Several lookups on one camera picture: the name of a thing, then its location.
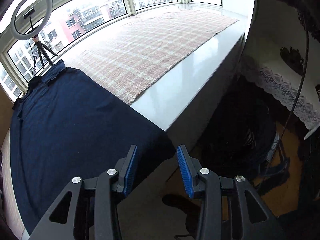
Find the dark blue garment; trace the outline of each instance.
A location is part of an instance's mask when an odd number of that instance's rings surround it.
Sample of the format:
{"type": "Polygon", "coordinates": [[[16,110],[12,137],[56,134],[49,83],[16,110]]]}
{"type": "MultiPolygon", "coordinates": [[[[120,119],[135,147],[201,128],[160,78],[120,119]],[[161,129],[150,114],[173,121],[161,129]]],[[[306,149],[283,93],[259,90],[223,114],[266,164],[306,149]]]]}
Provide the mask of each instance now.
{"type": "Polygon", "coordinates": [[[137,185],[175,152],[163,130],[62,60],[32,78],[13,109],[12,184],[29,234],[73,177],[114,168],[136,144],[137,185]]]}

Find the white ring light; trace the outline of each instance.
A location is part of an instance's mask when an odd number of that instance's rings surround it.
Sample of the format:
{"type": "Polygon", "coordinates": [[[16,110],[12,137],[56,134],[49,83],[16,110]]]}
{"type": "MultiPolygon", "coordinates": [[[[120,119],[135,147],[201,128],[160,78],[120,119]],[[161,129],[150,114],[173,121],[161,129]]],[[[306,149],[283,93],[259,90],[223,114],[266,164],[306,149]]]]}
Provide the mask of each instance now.
{"type": "Polygon", "coordinates": [[[10,22],[10,30],[11,30],[13,37],[18,40],[21,40],[21,41],[28,40],[28,39],[36,36],[44,28],[46,23],[49,21],[49,18],[50,18],[51,12],[52,12],[52,6],[53,6],[52,0],[45,0],[47,3],[47,9],[46,9],[45,16],[44,16],[42,23],[37,28],[35,28],[31,33],[23,34],[23,33],[18,32],[18,30],[16,28],[15,20],[16,20],[17,13],[18,13],[19,9],[26,1],[27,0],[22,0],[18,4],[18,6],[16,7],[16,9],[13,12],[13,15],[11,17],[11,22],[10,22]]]}

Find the white lace cloth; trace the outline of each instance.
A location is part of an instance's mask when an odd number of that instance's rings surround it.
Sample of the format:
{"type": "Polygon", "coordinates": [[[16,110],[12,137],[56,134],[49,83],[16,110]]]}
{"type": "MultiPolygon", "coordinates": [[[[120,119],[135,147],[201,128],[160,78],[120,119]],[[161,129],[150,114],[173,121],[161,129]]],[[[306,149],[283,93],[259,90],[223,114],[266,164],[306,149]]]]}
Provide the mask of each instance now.
{"type": "MultiPolygon", "coordinates": [[[[281,58],[281,46],[264,37],[250,37],[241,58],[242,74],[290,111],[301,76],[281,58]]],[[[309,137],[320,125],[320,102],[312,79],[306,75],[294,114],[304,122],[309,137]]]]}

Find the brown wall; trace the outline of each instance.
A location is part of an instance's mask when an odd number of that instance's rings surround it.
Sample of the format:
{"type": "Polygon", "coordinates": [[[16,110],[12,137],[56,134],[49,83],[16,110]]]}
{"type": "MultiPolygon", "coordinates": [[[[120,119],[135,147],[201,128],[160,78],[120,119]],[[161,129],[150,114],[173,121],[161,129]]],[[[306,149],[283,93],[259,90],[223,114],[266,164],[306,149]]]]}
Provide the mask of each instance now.
{"type": "Polygon", "coordinates": [[[13,103],[0,85],[0,148],[10,127],[12,106],[13,103]]]}

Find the white countertop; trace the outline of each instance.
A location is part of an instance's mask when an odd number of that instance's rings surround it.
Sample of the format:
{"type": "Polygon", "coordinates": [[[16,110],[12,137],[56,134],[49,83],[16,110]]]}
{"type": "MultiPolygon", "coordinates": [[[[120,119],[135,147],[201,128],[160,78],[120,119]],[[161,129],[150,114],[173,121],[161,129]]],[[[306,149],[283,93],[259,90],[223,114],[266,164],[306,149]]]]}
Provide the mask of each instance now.
{"type": "MultiPolygon", "coordinates": [[[[225,10],[212,9],[198,4],[170,6],[172,9],[181,7],[211,11],[239,19],[239,21],[192,52],[131,104],[134,110],[165,131],[215,73],[241,38],[247,25],[247,17],[225,10]]],[[[161,13],[161,10],[163,8],[154,9],[152,13],[161,13]]]]}

